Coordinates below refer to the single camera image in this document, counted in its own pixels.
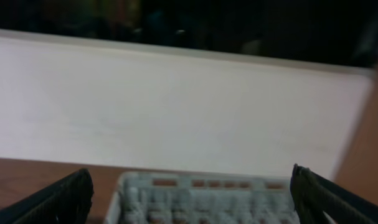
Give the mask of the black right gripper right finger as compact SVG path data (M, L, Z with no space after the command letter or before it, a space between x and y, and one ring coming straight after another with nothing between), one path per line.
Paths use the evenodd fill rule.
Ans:
M378 223L378 206L315 174L293 167L290 192L300 223Z

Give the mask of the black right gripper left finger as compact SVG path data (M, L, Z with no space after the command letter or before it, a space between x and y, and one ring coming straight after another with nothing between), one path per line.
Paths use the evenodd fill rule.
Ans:
M93 194L88 169L80 169L1 209L0 224L85 224Z

